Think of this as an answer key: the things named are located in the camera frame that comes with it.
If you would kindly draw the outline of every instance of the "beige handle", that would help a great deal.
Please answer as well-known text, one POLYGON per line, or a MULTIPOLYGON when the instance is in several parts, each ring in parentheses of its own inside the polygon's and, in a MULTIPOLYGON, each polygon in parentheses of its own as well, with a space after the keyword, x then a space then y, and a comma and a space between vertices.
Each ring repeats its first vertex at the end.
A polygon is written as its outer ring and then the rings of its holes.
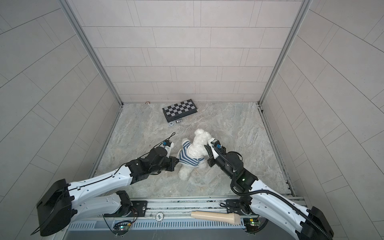
POLYGON ((218 212, 203 212, 203 211, 194 211, 191 213, 191 217, 203 220, 211 220, 218 222, 227 222, 232 225, 240 224, 240 215, 235 213, 222 214, 218 212))

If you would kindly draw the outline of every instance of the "marble floor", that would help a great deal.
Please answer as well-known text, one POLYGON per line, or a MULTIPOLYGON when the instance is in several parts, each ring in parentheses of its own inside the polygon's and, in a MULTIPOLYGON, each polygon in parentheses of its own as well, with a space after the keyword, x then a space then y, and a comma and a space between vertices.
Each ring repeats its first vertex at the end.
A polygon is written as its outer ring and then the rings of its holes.
MULTIPOLYGON (((143 155, 172 132, 176 135, 171 138, 175 144, 171 155, 176 156, 181 140, 187 137, 192 141, 194 131, 202 128, 218 139, 227 151, 239 152, 244 167, 269 187, 278 193, 290 194, 255 103, 196 103, 198 112, 184 117, 182 123, 172 127, 162 112, 168 105, 124 105, 96 175, 143 155)), ((148 179, 121 190, 126 190, 131 198, 234 195, 229 177, 219 167, 194 169, 187 181, 179 179, 180 168, 181 164, 178 164, 174 172, 150 175, 148 179)))

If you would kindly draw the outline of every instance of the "blue and white striped sweater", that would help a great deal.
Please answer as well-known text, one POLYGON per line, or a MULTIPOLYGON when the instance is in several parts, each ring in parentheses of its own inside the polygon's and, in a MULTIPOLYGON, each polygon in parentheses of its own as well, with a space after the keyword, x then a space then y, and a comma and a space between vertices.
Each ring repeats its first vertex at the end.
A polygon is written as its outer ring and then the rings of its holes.
POLYGON ((179 152, 179 163, 188 165, 190 167, 197 167, 197 165, 204 160, 204 157, 202 158, 192 158, 187 155, 187 149, 191 145, 190 141, 185 141, 183 143, 183 147, 179 152))

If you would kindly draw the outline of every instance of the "white teddy bear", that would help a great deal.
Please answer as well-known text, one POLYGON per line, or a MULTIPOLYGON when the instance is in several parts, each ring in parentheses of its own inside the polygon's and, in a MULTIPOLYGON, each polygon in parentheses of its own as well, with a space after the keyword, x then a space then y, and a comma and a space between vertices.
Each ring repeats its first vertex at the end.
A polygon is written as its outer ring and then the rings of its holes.
POLYGON ((202 129, 197 129, 195 135, 193 143, 187 138, 183 139, 182 148, 178 153, 179 163, 183 164, 179 171, 181 180, 188 180, 194 168, 205 168, 207 166, 207 160, 204 159, 204 156, 208 156, 208 152, 204 145, 212 138, 211 134, 202 129))

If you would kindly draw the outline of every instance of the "checkered board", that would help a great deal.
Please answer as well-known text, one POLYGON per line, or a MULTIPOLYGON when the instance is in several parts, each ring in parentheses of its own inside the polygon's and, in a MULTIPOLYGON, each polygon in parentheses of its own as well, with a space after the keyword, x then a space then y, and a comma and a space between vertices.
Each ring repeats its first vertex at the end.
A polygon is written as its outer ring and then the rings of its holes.
POLYGON ((197 113, 197 107, 193 103, 192 99, 185 100, 180 103, 170 105, 163 108, 164 116, 166 117, 167 122, 183 118, 192 113, 197 113))

